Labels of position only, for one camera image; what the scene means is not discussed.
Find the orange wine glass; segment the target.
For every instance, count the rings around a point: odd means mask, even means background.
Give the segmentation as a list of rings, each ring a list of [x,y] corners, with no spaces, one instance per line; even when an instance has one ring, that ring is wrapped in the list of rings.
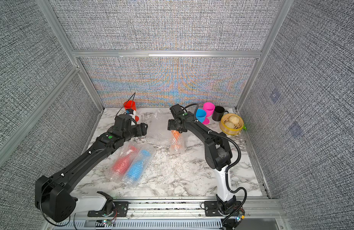
[[[185,142],[183,135],[176,130],[171,131],[171,154],[180,154],[185,151]]]

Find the clear bubble wrap sheet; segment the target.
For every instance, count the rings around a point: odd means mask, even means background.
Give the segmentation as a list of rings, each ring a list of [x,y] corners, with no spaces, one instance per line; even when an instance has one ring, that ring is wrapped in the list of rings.
[[[173,119],[172,115],[163,110],[152,113],[150,123],[148,123],[146,140],[158,146],[170,145],[172,133],[167,128],[171,119]]]

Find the red plastic wine glass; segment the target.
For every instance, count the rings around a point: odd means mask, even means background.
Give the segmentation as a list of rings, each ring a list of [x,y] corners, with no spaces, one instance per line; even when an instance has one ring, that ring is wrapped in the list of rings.
[[[132,109],[134,109],[134,110],[137,111],[136,103],[135,103],[133,100],[129,100],[129,101],[127,101],[127,102],[124,102],[124,108],[125,108],[125,109],[132,108]]]

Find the pink plastic wine glass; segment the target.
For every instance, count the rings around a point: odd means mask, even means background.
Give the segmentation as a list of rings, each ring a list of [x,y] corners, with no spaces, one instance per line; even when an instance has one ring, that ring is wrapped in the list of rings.
[[[206,118],[205,118],[203,124],[207,125],[210,123],[209,117],[212,116],[212,114],[215,110],[215,105],[213,103],[205,103],[203,105],[203,110],[206,112]]]

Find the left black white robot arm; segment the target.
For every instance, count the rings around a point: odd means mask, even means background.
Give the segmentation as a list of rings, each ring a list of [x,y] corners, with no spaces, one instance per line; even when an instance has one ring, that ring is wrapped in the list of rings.
[[[147,134],[148,125],[140,123],[119,129],[112,126],[97,137],[92,146],[71,164],[50,177],[41,176],[35,183],[35,206],[44,219],[53,226],[70,220],[77,212],[95,211],[104,216],[114,214],[111,196],[98,191],[96,196],[77,198],[71,195],[76,185],[98,163],[122,147],[133,137]]]

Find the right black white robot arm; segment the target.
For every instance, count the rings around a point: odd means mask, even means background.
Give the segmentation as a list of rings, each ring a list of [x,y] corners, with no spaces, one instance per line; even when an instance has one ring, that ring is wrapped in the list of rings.
[[[230,173],[226,171],[233,154],[224,133],[212,131],[190,114],[170,119],[167,129],[180,133],[190,131],[204,144],[205,161],[213,169],[217,181],[218,210],[223,215],[228,215],[236,204],[236,196],[231,191]]]

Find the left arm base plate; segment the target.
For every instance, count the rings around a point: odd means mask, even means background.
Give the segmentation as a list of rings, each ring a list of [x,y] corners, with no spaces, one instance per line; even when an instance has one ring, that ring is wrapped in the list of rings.
[[[128,201],[114,201],[112,205],[106,204],[100,211],[89,211],[87,217],[126,217],[128,209]]]

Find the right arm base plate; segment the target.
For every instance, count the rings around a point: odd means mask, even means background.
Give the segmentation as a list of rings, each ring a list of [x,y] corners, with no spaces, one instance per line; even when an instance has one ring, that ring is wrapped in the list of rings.
[[[207,217],[223,217],[228,216],[234,210],[236,210],[241,205],[241,201],[236,201],[236,203],[226,211],[223,211],[223,206],[218,205],[217,201],[204,201],[203,209],[205,211],[205,216]]]

